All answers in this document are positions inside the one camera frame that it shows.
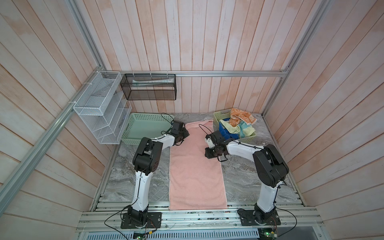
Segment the yellow-green plastic basket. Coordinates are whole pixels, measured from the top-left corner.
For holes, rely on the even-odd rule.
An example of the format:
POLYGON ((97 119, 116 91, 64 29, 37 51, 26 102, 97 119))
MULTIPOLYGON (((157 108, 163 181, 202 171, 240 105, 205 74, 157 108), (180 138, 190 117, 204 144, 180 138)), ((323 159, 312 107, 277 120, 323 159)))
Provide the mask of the yellow-green plastic basket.
MULTIPOLYGON (((219 121, 224 120, 224 119, 229 119, 230 120, 230 110, 222 110, 218 112, 214 112, 214 126, 216 130, 219 130, 219 121)), ((251 137, 246 137, 242 139, 238 139, 240 142, 244 143, 250 143, 252 140, 256 138, 257 134, 255 133, 251 137)))

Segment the pink towel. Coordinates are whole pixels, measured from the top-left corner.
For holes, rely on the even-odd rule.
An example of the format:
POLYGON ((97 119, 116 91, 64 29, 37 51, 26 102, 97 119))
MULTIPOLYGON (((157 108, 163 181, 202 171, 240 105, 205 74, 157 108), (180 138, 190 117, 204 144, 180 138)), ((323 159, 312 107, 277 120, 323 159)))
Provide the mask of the pink towel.
POLYGON ((187 123, 186 129, 190 135, 170 150, 169 209, 226 209, 222 165, 205 157, 205 137, 213 130, 213 120, 187 123))

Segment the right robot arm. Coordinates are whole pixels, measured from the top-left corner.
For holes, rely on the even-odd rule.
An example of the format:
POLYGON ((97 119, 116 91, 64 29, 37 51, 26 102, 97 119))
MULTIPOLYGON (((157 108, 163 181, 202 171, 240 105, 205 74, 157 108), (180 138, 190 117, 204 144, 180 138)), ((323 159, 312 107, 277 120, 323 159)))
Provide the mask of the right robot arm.
POLYGON ((255 146, 234 139, 225 139, 219 131, 206 135, 205 157, 219 159, 233 155, 250 160, 255 164, 262 182, 258 201, 253 210, 238 209, 242 226, 264 226, 270 223, 280 225, 276 208, 278 189, 285 183, 289 167, 274 145, 255 146))

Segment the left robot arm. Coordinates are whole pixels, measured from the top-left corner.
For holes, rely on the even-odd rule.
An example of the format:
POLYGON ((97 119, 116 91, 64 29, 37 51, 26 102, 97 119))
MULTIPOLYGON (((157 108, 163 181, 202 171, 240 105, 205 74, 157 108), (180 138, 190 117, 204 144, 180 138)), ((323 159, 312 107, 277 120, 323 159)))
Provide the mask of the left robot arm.
POLYGON ((132 203, 122 216, 122 229, 143 227, 159 228, 162 221, 161 212, 149 212, 149 188, 153 173, 159 166, 162 150, 182 144, 189 136, 185 124, 172 121, 171 128, 159 138, 142 138, 133 158, 136 172, 136 186, 132 203))

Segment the blue towel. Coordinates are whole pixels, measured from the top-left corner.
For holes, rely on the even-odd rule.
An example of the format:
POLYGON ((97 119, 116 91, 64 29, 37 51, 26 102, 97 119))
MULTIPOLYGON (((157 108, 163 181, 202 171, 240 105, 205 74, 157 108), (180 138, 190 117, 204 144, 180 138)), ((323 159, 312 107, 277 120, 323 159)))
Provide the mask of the blue towel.
POLYGON ((229 122, 220 120, 219 131, 226 140, 238 140, 240 138, 240 129, 238 127, 233 127, 229 122))

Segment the mint green plastic basket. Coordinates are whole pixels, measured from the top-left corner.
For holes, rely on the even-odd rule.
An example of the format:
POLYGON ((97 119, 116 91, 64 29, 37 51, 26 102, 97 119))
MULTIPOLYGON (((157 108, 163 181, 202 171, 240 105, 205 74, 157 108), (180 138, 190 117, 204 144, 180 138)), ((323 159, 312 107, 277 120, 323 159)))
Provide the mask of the mint green plastic basket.
POLYGON ((126 145, 139 145, 143 137, 161 137, 171 126, 174 116, 165 113, 132 113, 123 133, 122 142, 126 145))

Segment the light green yellow towel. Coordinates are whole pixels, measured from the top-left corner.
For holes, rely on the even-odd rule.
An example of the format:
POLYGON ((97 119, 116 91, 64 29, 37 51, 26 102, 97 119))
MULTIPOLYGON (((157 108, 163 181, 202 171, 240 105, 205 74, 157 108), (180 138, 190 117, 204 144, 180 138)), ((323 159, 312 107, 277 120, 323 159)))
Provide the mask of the light green yellow towel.
POLYGON ((251 137, 256 133, 256 130, 253 128, 252 125, 247 125, 244 122, 240 123, 235 127, 238 127, 240 129, 240 139, 251 137))

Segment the orange patterned towel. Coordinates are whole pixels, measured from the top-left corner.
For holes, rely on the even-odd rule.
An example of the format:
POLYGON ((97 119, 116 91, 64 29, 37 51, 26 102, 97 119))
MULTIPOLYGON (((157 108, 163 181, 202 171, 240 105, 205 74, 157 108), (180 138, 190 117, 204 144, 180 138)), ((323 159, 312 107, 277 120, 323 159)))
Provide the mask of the orange patterned towel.
POLYGON ((257 119, 249 112, 237 108, 231 108, 230 110, 229 123, 233 127, 239 125, 242 122, 246 123, 247 125, 253 125, 256 121, 257 119))

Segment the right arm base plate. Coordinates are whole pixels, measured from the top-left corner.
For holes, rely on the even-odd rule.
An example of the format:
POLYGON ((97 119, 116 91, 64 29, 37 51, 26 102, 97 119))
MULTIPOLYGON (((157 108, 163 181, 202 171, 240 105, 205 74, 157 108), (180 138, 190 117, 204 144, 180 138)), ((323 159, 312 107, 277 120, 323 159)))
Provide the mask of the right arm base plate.
POLYGON ((268 213, 264 213, 260 210, 245 210, 238 209, 237 214, 240 217, 242 226, 279 226, 281 225, 280 217, 276 209, 268 213))

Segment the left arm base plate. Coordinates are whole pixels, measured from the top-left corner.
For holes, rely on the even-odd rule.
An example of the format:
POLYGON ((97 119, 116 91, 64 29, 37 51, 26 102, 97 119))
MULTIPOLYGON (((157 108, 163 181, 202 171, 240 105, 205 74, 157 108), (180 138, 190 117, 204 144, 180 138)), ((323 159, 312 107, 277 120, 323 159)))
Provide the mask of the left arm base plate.
POLYGON ((161 227, 161 212, 131 212, 123 214, 121 229, 141 229, 161 227))

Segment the aluminium rail frame front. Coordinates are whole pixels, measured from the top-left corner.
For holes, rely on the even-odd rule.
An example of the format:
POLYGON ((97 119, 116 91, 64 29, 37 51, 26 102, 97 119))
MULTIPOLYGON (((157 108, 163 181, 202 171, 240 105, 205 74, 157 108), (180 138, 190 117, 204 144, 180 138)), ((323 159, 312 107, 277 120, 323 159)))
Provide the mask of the aluminium rail frame front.
POLYGON ((301 227, 308 227, 321 239, 320 229, 324 222, 315 207, 305 207, 300 201, 277 203, 277 213, 265 225, 253 220, 254 205, 251 203, 229 203, 220 210, 169 210, 166 202, 151 203, 149 220, 143 226, 121 229, 124 202, 100 202, 94 212, 84 212, 76 232, 81 240, 134 239, 149 231, 151 239, 246 239, 259 238, 262 229, 271 229, 279 237, 287 237, 301 227))

